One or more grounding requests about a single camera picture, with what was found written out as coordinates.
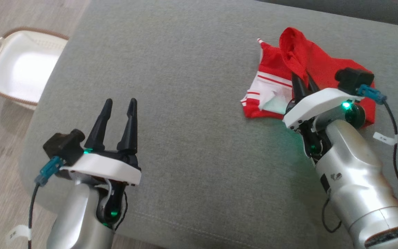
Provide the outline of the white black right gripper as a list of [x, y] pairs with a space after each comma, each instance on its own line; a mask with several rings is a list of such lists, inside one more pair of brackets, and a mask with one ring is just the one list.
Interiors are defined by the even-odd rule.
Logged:
[[288, 129], [296, 129], [300, 121], [304, 122], [334, 108], [346, 101], [362, 101], [365, 97], [349, 95], [339, 89], [325, 88], [320, 90], [310, 73], [307, 73], [308, 88], [305, 81], [292, 72], [292, 91], [297, 103], [283, 118]]

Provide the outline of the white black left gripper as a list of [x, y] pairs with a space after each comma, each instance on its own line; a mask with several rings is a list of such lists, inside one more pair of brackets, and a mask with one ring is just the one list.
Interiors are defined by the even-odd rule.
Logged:
[[[84, 144], [86, 150], [104, 151], [104, 137], [111, 117], [113, 101], [108, 98]], [[137, 99], [131, 98], [127, 110], [127, 123], [117, 150], [134, 155], [138, 150], [138, 107]], [[83, 149], [69, 155], [59, 169], [59, 177], [89, 185], [105, 184], [106, 180], [139, 185], [142, 172], [129, 163]]]

